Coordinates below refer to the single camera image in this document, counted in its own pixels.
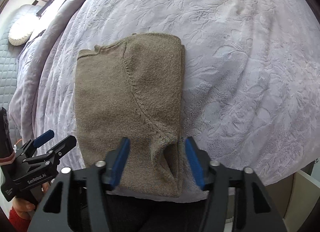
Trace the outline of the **person's left hand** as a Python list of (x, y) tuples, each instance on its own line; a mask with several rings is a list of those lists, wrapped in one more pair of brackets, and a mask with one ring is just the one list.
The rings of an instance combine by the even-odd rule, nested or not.
[[(50, 183), (46, 182), (43, 185), (41, 185), (41, 192), (38, 194), (38, 200), (39, 202), (41, 199), (43, 199), (44, 195), (50, 188)], [(33, 203), (30, 203), (29, 201), (14, 197), (12, 202), (12, 208), (9, 212), (9, 221), (12, 222), (14, 220), (14, 217), (19, 218), (23, 221), (30, 221), (31, 220), (31, 212), (36, 209), (36, 206)]]

